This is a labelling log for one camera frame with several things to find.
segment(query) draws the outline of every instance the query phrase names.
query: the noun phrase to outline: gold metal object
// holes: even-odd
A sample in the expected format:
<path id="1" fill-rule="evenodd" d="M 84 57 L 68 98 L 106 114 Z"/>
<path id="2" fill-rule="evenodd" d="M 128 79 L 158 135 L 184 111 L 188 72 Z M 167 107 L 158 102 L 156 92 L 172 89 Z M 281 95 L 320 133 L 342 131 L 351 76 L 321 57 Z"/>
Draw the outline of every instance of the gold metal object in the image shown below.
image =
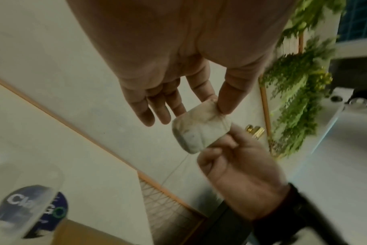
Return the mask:
<path id="1" fill-rule="evenodd" d="M 265 130 L 260 126 L 253 127 L 252 125 L 248 125 L 245 128 L 245 131 L 250 133 L 254 138 L 259 139 L 263 135 Z"/>

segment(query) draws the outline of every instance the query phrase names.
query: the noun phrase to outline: hand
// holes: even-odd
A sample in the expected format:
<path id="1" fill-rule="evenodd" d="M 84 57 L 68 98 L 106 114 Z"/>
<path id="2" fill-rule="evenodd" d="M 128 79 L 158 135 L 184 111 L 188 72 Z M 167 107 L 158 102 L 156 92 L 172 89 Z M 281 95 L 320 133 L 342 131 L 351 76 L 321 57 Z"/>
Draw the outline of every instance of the hand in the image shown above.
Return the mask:
<path id="1" fill-rule="evenodd" d="M 147 126 L 186 112 L 186 76 L 200 101 L 215 97 L 209 61 L 227 68 L 218 106 L 231 113 L 257 81 L 296 0 L 67 0 Z"/>
<path id="2" fill-rule="evenodd" d="M 270 214 L 290 190 L 267 150 L 235 124 L 197 162 L 225 202 L 248 220 Z"/>

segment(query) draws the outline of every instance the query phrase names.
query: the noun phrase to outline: marshmallow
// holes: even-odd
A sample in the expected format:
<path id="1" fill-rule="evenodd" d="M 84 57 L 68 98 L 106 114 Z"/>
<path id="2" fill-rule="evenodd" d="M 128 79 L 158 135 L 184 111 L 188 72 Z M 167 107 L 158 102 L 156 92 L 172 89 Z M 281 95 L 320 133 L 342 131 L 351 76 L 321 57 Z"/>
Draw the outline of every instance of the marshmallow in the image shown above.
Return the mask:
<path id="1" fill-rule="evenodd" d="M 228 133 L 231 124 L 231 119 L 219 112 L 217 101 L 207 100 L 174 119 L 172 129 L 182 149 L 195 154 Z"/>

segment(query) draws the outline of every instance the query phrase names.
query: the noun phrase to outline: hanging plant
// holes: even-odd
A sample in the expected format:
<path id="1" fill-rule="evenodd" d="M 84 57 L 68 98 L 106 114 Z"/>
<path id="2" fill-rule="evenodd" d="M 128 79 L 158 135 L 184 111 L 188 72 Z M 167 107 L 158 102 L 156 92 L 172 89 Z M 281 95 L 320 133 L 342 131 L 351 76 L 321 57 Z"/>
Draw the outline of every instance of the hanging plant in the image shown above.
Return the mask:
<path id="1" fill-rule="evenodd" d="M 282 101 L 278 107 L 281 115 L 273 123 L 275 137 L 270 139 L 274 157 L 297 152 L 305 138 L 316 133 L 320 101 L 326 95 L 326 85 L 332 81 L 331 74 L 320 64 L 334 54 L 332 41 L 319 44 L 319 37 L 310 39 L 304 53 L 280 57 L 263 74 L 261 85 L 274 85 L 271 98 L 279 95 Z"/>
<path id="2" fill-rule="evenodd" d="M 284 39 L 298 37 L 304 30 L 315 29 L 320 21 L 324 19 L 325 8 L 334 14 L 343 12 L 346 0 L 299 0 L 294 14 L 289 19 L 281 38 L 278 41 L 280 46 Z"/>

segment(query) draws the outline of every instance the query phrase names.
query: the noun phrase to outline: blue round sticker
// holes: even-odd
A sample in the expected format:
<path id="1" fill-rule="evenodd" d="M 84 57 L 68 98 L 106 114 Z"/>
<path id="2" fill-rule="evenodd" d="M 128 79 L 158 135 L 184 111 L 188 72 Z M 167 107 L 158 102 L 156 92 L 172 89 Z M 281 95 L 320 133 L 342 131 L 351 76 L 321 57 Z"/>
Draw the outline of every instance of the blue round sticker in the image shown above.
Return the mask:
<path id="1" fill-rule="evenodd" d="M 34 206 L 34 200 L 37 199 L 47 187 L 34 185 L 27 186 L 7 195 L 0 204 L 0 220 L 17 224 L 13 215 L 17 210 L 24 215 L 31 215 L 30 209 Z M 24 238 L 42 237 L 55 230 L 56 226 L 68 213 L 68 202 L 65 196 L 58 192 L 55 199 L 45 210 L 44 214 L 33 226 L 33 228 L 24 236 Z"/>

